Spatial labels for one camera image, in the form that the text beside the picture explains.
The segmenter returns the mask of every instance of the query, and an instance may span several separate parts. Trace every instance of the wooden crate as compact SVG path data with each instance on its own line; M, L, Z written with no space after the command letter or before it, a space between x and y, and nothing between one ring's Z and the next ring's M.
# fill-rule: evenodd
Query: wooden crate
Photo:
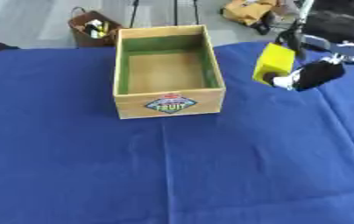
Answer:
M121 119L221 111L225 86L204 25L122 29L116 60Z

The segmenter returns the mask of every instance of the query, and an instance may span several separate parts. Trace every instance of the fruit logo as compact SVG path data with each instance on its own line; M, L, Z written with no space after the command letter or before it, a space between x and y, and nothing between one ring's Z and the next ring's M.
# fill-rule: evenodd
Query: fruit logo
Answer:
M182 97L180 94L166 94L162 98L145 105L148 109L154 109L167 114L174 114L182 109L194 106L197 102Z

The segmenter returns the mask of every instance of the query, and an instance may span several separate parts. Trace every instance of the yellow sponge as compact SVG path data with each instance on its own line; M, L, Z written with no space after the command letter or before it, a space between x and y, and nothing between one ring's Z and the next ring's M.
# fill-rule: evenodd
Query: yellow sponge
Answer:
M295 52L281 45L267 45L255 67L253 79L269 85L263 80L263 75L269 72L288 76L293 68Z

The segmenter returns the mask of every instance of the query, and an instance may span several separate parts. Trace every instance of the floor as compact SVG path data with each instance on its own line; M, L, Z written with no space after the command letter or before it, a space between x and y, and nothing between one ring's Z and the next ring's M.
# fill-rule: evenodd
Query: floor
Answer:
M81 6L129 26L133 0L0 0L0 41L22 48L74 47L67 21ZM179 24L195 23L193 0L179 0ZM221 17L219 9L230 0L198 0L201 24L209 28L215 46L274 39ZM140 0L134 27L173 25L173 0Z

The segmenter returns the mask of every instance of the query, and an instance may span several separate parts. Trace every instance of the wicker basket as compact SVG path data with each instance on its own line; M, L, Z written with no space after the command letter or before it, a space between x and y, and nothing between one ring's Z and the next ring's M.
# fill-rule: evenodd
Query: wicker basket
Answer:
M91 10L86 11L81 7L76 7L72 10L72 15L80 10L82 14L80 16L72 16L68 21L69 27L74 34L74 40L77 46L114 46L117 40L118 30L122 29L119 23L110 20L101 13ZM86 32L83 31L85 24L91 20L98 19L100 21L107 21L110 23L110 32L103 38L91 38Z

